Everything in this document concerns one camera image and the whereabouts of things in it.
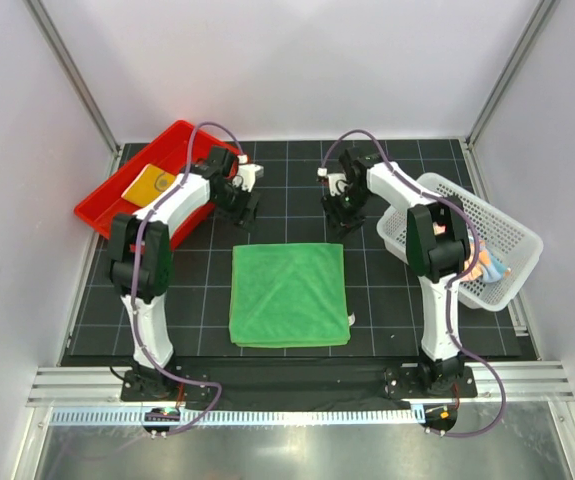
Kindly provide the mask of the green towel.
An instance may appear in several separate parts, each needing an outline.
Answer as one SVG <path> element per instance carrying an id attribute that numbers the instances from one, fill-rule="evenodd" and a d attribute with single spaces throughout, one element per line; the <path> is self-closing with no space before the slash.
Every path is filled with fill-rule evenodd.
<path id="1" fill-rule="evenodd" d="M 243 348 L 322 348 L 350 338 L 344 247 L 338 243 L 232 249 L 231 342 Z"/>

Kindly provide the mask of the yellow blue hello towel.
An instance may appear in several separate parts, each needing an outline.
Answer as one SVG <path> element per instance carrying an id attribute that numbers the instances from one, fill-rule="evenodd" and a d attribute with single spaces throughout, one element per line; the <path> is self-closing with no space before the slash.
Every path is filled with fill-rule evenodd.
<path id="1" fill-rule="evenodd" d="M 174 174 L 147 164 L 123 191 L 121 198 L 138 207 L 146 207 L 162 195 L 175 180 Z"/>

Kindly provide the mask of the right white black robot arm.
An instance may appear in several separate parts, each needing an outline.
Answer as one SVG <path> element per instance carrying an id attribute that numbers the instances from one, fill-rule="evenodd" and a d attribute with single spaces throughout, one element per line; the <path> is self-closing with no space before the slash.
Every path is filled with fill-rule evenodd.
<path id="1" fill-rule="evenodd" d="M 344 150 L 340 170 L 326 165 L 317 180 L 327 191 L 321 203 L 328 226 L 343 238 L 364 222 L 367 201 L 387 201 L 406 222 L 403 260 L 418 277 L 423 302 L 423 335 L 417 382 L 427 395 L 448 395 L 464 377 L 465 355 L 458 333 L 458 288 L 472 268 L 479 247 L 462 202 L 421 186 L 383 154 Z"/>

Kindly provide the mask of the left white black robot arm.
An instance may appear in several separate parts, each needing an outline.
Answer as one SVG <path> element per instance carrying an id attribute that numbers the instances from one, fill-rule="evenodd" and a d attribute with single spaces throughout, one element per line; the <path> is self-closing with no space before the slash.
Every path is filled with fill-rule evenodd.
<path id="1" fill-rule="evenodd" d="M 133 371 L 157 400 L 177 392 L 175 351 L 165 302 L 173 268 L 171 237 L 195 212 L 212 204 L 241 228 L 255 220 L 255 191 L 264 167 L 244 154 L 213 147 L 188 165 L 171 185 L 134 214 L 114 216 L 108 244 L 108 277 L 129 316 L 134 338 Z"/>

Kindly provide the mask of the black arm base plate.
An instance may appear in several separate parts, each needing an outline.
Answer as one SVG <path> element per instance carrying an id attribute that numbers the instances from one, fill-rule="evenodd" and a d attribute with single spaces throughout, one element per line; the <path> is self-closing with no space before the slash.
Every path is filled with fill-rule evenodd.
<path id="1" fill-rule="evenodd" d="M 458 376 L 436 377 L 412 357 L 181 357 L 171 374 L 131 366 L 124 375 L 125 401 L 176 401 L 194 410 L 210 402 L 219 410 L 332 412 L 393 410 L 406 402 L 473 399 L 471 367 Z"/>

